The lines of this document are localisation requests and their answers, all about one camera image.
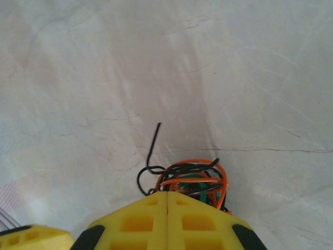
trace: tangled wires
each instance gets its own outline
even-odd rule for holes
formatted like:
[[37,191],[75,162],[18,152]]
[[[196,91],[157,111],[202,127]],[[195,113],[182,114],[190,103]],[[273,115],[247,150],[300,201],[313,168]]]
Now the tangled wires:
[[[149,165],[160,126],[161,123],[158,123],[147,156],[146,167],[138,173],[136,178],[140,191],[146,196],[157,191],[176,191],[228,212],[224,206],[228,187],[227,176],[224,169],[218,164],[218,158],[214,161],[182,160],[166,169],[162,166]],[[140,177],[145,171],[159,175],[155,188],[148,192],[145,192],[140,184]]]

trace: yellow plastic part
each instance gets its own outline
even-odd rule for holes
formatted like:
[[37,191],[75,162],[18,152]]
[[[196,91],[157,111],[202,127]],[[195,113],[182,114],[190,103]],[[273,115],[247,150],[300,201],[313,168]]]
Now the yellow plastic part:
[[95,250],[167,250],[167,209],[158,192],[94,221],[105,227]]
[[38,225],[0,236],[1,250],[68,250],[73,243],[69,232]]
[[178,192],[168,192],[169,250],[244,250],[232,226],[245,221]]
[[94,221],[95,250],[244,250],[232,229],[244,221],[178,192],[157,192]]

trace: white floor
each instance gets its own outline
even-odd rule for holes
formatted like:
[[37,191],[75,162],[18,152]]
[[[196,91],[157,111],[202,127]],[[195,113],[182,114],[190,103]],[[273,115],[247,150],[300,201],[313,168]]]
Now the white floor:
[[78,236],[142,198],[161,121],[155,164],[218,156],[227,207],[269,249],[332,249],[332,1],[4,0],[0,15],[0,207],[21,224]]

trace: black rubber edge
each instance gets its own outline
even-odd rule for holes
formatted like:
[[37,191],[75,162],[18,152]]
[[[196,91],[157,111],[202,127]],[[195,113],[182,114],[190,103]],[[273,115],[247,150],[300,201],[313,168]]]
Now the black rubber edge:
[[244,247],[244,250],[267,250],[253,230],[239,224],[233,225],[233,230]]
[[6,231],[2,231],[2,232],[0,232],[0,236],[10,234],[10,233],[16,233],[16,232],[19,232],[19,231],[23,231],[23,230],[29,229],[31,227],[32,227],[32,225],[26,225],[26,226],[22,226],[22,227],[19,227],[19,228],[13,228],[13,229],[9,229],[9,230],[6,230]]
[[83,231],[70,250],[94,250],[105,227],[97,225]]

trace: white surface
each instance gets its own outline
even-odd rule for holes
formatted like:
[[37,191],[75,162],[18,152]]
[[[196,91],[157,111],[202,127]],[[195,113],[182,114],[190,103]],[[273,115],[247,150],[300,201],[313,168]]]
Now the white surface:
[[332,1],[4,0],[0,14],[0,206],[22,224],[78,236],[140,199],[161,121],[153,161],[219,156],[227,207],[269,249],[332,248]]

